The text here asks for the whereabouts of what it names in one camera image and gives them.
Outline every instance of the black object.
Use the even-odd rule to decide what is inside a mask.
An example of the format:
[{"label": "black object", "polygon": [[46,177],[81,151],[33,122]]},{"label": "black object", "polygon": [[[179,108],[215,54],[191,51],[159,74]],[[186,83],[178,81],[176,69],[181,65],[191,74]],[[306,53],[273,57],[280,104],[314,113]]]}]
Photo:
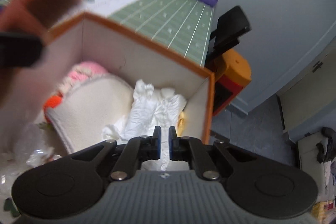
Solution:
[{"label": "black object", "polygon": [[221,83],[215,83],[215,95],[213,98],[213,112],[217,111],[231,96],[233,92],[224,87]]},{"label": "black object", "polygon": [[282,123],[282,129],[285,130],[285,120],[284,120],[284,113],[282,111],[282,105],[281,105],[281,100],[280,97],[277,95],[277,102],[280,110],[280,116],[281,116],[281,123]]},{"label": "black object", "polygon": [[129,179],[141,163],[158,160],[161,128],[152,137],[132,138],[126,145],[105,141],[31,169],[14,182],[12,197],[20,212],[43,219],[59,219],[92,207],[112,182],[113,172]]},{"label": "black object", "polygon": [[20,213],[16,210],[16,208],[13,204],[13,200],[11,198],[6,198],[5,203],[3,205],[3,210],[5,212],[10,212],[12,217],[19,217],[20,216]]},{"label": "black object", "polygon": [[313,71],[312,72],[314,73],[315,71],[320,69],[322,67],[322,65],[323,65],[323,62],[320,62],[320,60],[317,61],[316,64],[313,66]]},{"label": "black object", "polygon": [[316,146],[319,150],[317,154],[317,161],[319,163],[333,160],[336,157],[336,132],[332,128],[323,127],[321,133],[324,137],[328,138],[327,151],[324,151],[324,147],[321,143],[317,143]]},{"label": "black object", "polygon": [[0,68],[30,67],[40,59],[42,50],[39,37],[0,32]]},{"label": "black object", "polygon": [[209,63],[239,43],[238,37],[251,30],[250,22],[240,6],[235,6],[217,21],[217,29],[210,34],[215,39],[213,51],[208,53],[205,63]]},{"label": "black object", "polygon": [[172,161],[187,161],[200,178],[204,170],[219,172],[216,180],[230,198],[254,215],[286,219],[308,212],[315,203],[317,185],[299,169],[228,142],[199,146],[199,139],[177,137],[174,127],[169,129],[169,142]]}]

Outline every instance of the chair backrest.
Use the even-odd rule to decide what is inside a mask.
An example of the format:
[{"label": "chair backrest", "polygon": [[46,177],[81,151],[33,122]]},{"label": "chair backrest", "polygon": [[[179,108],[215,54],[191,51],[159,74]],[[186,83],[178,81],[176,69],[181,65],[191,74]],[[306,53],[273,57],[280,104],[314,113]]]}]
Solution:
[{"label": "chair backrest", "polygon": [[215,39],[213,51],[206,57],[206,63],[222,55],[239,43],[238,37],[251,30],[250,22],[240,6],[235,6],[217,21],[217,29],[210,34]]}]

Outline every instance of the cardboard box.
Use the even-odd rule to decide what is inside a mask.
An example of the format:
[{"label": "cardboard box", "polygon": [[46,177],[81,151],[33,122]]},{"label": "cardboard box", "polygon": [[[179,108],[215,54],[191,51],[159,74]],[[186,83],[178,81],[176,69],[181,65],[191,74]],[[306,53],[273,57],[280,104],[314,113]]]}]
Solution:
[{"label": "cardboard box", "polygon": [[188,101],[183,135],[208,143],[211,127],[214,75],[196,63],[166,49],[119,23],[90,13],[63,22],[50,31],[53,43],[42,61],[18,72],[11,94],[0,109],[3,143],[11,141],[41,112],[45,100],[71,67],[95,61],[131,86],[139,79],[156,88],[175,88]]}]

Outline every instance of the table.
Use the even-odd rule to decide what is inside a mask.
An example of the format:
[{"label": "table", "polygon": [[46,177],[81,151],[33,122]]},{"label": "table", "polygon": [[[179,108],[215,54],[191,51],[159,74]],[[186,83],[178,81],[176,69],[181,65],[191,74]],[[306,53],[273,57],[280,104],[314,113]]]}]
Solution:
[{"label": "table", "polygon": [[108,18],[204,66],[212,16],[213,8],[198,0],[138,0]]}]

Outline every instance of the plastic bag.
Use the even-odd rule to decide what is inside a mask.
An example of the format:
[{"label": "plastic bag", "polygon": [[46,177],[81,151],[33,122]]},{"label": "plastic bag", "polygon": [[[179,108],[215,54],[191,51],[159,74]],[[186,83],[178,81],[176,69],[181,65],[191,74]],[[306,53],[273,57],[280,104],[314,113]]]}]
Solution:
[{"label": "plastic bag", "polygon": [[35,124],[27,124],[18,134],[13,153],[0,156],[0,196],[11,197],[16,178],[25,171],[48,162],[54,148],[46,145],[43,131]]}]

